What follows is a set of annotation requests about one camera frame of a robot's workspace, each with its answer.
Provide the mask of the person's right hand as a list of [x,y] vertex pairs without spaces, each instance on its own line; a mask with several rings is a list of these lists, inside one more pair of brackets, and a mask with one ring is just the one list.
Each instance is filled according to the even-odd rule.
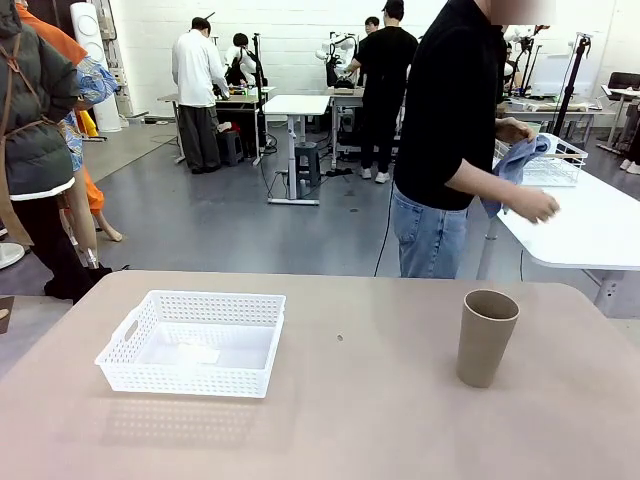
[[530,223],[537,224],[547,222],[559,212],[560,206],[556,199],[546,192],[522,187],[516,192],[511,209]]

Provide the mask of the person's left hand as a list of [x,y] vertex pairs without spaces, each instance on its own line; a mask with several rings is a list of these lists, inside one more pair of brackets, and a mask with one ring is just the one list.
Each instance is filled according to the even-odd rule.
[[533,142],[537,134],[522,121],[508,117],[495,120],[495,137],[507,144],[516,144],[522,140]]

